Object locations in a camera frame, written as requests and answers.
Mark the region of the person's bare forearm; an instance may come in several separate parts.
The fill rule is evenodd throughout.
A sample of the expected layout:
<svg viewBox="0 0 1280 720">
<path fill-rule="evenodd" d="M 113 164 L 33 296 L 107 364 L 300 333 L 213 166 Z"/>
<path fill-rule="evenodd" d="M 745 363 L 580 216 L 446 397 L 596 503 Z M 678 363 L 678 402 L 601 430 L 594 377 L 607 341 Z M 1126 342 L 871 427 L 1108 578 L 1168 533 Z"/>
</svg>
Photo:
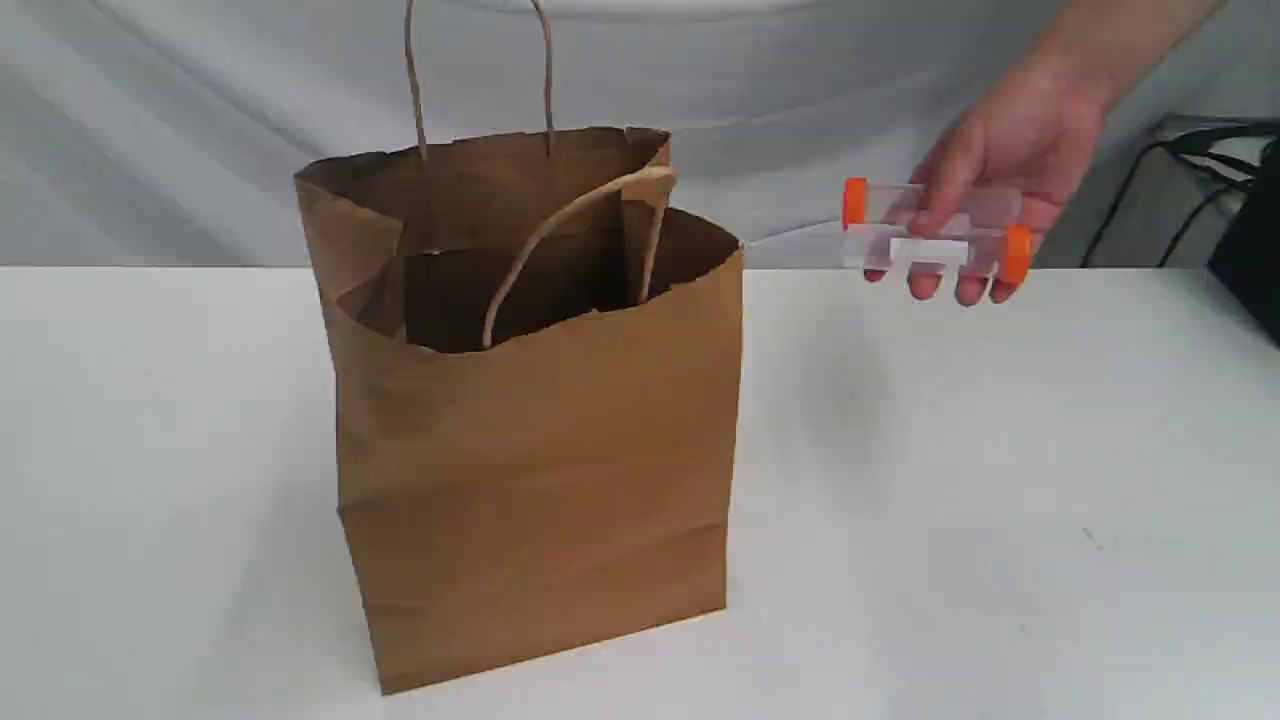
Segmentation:
<svg viewBox="0 0 1280 720">
<path fill-rule="evenodd" d="M 1027 59 L 1068 100 L 1110 111 L 1224 1 L 1068 1 Z"/>
</svg>

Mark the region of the person's bare hand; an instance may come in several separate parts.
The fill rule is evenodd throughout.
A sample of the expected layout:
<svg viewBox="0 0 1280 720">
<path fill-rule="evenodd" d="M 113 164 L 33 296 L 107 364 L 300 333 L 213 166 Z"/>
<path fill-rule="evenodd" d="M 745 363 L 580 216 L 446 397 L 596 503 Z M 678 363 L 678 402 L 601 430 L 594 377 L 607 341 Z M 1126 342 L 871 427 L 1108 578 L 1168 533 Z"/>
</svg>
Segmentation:
<svg viewBox="0 0 1280 720">
<path fill-rule="evenodd" d="M 978 184 L 1016 190 L 1019 222 L 1047 233 L 1079 190 L 1107 114 L 1032 77 L 1027 59 L 983 94 L 940 137 L 911 182 L 925 191 L 914 234 L 938 234 Z"/>
</svg>

